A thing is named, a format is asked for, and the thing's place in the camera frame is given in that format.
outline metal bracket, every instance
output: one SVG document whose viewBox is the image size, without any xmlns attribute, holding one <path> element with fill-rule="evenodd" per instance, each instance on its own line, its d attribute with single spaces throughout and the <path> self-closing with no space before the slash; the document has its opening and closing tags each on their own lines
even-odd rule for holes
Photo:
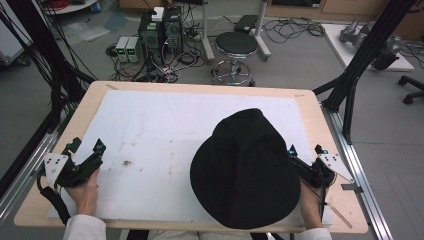
<svg viewBox="0 0 424 240">
<path fill-rule="evenodd" d="M 358 187 L 355 184 L 342 184 L 342 188 L 345 191 L 354 191 L 356 194 L 364 192 L 362 187 Z"/>
<path fill-rule="evenodd" d="M 47 184 L 54 189 L 54 185 L 56 183 L 59 174 L 62 172 L 63 167 L 68 161 L 68 156 L 55 154 L 55 153 L 47 153 L 44 156 L 44 166 L 46 168 L 46 177 Z"/>
<path fill-rule="evenodd" d="M 333 172 L 339 174 L 350 183 L 355 182 L 338 154 L 318 154 L 318 158 L 321 159 L 321 161 Z"/>
</svg>

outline stool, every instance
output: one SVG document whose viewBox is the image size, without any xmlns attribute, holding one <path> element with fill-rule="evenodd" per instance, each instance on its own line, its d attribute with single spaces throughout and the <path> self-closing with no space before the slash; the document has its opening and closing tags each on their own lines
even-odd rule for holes
<svg viewBox="0 0 424 240">
<path fill-rule="evenodd" d="M 215 46 L 218 52 L 231 60 L 221 61 L 211 70 L 212 84 L 215 80 L 227 85 L 240 85 L 249 81 L 249 87 L 254 87 L 256 83 L 250 75 L 249 67 L 237 59 L 248 58 L 256 52 L 258 43 L 255 38 L 246 33 L 226 32 L 216 38 Z"/>
</svg>

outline electronic equipment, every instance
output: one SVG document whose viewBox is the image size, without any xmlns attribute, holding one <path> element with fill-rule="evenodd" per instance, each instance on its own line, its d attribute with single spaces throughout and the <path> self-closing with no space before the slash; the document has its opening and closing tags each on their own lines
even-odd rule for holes
<svg viewBox="0 0 424 240">
<path fill-rule="evenodd" d="M 249 33 L 250 29 L 255 27 L 258 15 L 243 15 L 234 27 L 236 32 Z"/>
<path fill-rule="evenodd" d="M 183 52 L 183 27 L 181 22 L 181 7 L 166 9 L 163 19 L 165 39 L 168 43 L 168 52 Z"/>
<path fill-rule="evenodd" d="M 130 37 L 125 48 L 128 62 L 138 62 L 141 59 L 141 44 L 138 37 Z"/>
<path fill-rule="evenodd" d="M 129 37 L 120 37 L 118 43 L 116 44 L 116 54 L 118 54 L 118 59 L 121 62 L 128 62 L 128 57 L 125 48 L 127 47 L 129 39 Z"/>
<path fill-rule="evenodd" d="M 141 16 L 138 35 L 145 61 L 152 60 L 156 65 L 163 65 L 161 55 L 163 47 L 163 26 L 162 23 L 152 21 L 152 13 L 145 12 Z"/>
</svg>

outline desk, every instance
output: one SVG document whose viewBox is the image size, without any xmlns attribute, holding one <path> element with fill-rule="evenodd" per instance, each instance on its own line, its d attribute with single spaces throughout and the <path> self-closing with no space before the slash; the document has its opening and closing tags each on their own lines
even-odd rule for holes
<svg viewBox="0 0 424 240">
<path fill-rule="evenodd" d="M 108 81 L 98 81 L 91 84 L 89 90 L 81 101 L 80 106 L 56 145 L 54 152 L 59 153 L 67 143 L 72 141 L 73 138 L 82 138 L 99 105 L 101 104 L 105 93 L 107 91 L 118 89 L 169 93 L 206 93 L 293 98 L 298 105 L 306 133 L 309 137 L 310 146 L 315 146 L 319 143 L 320 145 L 325 146 L 330 153 L 337 152 L 334 140 L 329 128 L 327 127 L 327 123 L 321 112 L 318 101 L 313 92 L 309 90 Z M 331 225 L 329 229 L 331 232 L 338 233 L 364 233 L 368 230 L 364 215 L 354 192 L 342 190 L 341 184 L 344 183 L 348 182 L 341 177 L 337 178 L 336 183 L 331 187 L 327 196 L 327 202 L 332 209 L 331 214 L 334 221 L 333 225 Z M 50 219 L 46 217 L 50 208 L 50 203 L 39 194 L 37 187 L 34 185 L 15 216 L 15 224 L 18 226 L 32 227 L 63 227 L 59 219 Z M 105 222 L 110 228 L 228 231 L 228 229 L 218 223 L 178 223 L 128 220 L 107 220 Z M 273 224 L 253 231 L 300 232 L 303 231 L 303 228 L 301 226 L 288 224 Z"/>
</svg>

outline computer tower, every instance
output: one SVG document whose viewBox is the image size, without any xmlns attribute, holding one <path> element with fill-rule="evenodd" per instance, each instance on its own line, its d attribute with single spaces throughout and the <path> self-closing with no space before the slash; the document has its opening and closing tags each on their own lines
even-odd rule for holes
<svg viewBox="0 0 424 240">
<path fill-rule="evenodd" d="M 163 24 L 165 29 L 165 40 L 168 43 L 168 53 L 182 53 L 183 27 L 181 22 L 181 7 L 177 6 L 171 9 L 165 9 Z"/>
<path fill-rule="evenodd" d="M 151 13 L 146 12 L 141 17 L 138 35 L 144 60 L 153 60 L 156 65 L 163 65 L 162 48 L 164 39 L 162 23 L 153 22 Z"/>
</svg>

